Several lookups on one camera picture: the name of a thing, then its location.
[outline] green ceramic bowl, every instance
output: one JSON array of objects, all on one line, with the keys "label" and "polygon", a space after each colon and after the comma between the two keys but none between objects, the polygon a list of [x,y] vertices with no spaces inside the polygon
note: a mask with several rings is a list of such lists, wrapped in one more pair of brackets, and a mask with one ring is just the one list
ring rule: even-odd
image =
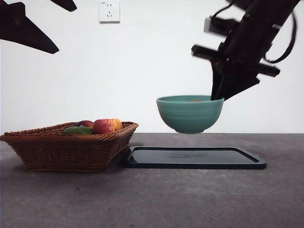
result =
[{"label": "green ceramic bowl", "polygon": [[200,133],[219,118],[224,99],[210,100],[210,96],[167,96],[156,100],[162,120],[180,133]]}]

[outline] electrical outlet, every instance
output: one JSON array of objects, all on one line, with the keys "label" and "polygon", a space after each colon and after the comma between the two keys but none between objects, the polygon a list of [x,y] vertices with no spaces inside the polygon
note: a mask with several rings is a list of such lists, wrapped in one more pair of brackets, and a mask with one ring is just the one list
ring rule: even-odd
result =
[{"label": "electrical outlet", "polygon": [[99,4],[100,23],[120,22],[120,1],[106,0]]}]

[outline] robotic arm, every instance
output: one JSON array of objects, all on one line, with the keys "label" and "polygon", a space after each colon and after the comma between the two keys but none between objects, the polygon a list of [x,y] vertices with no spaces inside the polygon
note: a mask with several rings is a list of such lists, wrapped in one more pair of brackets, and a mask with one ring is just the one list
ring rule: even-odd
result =
[{"label": "robotic arm", "polygon": [[[192,55],[211,62],[213,87],[211,99],[225,100],[256,85],[256,76],[261,73],[276,76],[280,70],[275,66],[259,63],[271,48],[272,41],[278,34],[294,7],[300,0],[228,0],[245,10],[240,22],[233,19],[220,19],[216,15],[205,21],[205,30],[226,36],[218,50],[194,45]],[[276,63],[283,60],[290,52],[295,41],[296,20],[294,17],[293,38],[285,54]]]},{"label": "robotic arm", "polygon": [[[72,0],[51,0],[68,11],[77,9]],[[59,51],[52,40],[26,17],[22,2],[0,0],[0,39],[16,42],[54,54]]]}]

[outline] bowl rim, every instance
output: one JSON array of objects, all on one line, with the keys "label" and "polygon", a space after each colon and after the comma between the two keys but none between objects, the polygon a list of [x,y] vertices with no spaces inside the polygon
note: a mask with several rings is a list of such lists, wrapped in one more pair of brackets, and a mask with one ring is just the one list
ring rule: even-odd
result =
[{"label": "bowl rim", "polygon": [[164,100],[161,100],[163,98],[168,98],[168,97],[179,97],[179,96],[204,96],[204,97],[210,97],[210,95],[172,95],[172,96],[162,96],[162,97],[159,97],[156,99],[157,102],[161,102],[161,103],[173,103],[173,104],[176,104],[176,103],[179,103],[179,104],[201,104],[201,103],[210,103],[210,102],[221,102],[221,101],[224,101],[224,98],[221,98],[221,99],[218,99],[218,100],[208,100],[208,101],[164,101]]}]

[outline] red apple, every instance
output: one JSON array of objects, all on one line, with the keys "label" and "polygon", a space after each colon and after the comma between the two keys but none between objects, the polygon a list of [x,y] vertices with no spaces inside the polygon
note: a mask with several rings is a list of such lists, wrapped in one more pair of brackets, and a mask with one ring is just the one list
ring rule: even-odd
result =
[{"label": "red apple", "polygon": [[123,128],[119,119],[100,119],[93,123],[94,134],[107,134]]},{"label": "red apple", "polygon": [[79,121],[79,122],[73,124],[72,126],[84,126],[84,127],[93,128],[93,122],[89,121],[89,120],[82,120],[82,121]]}]

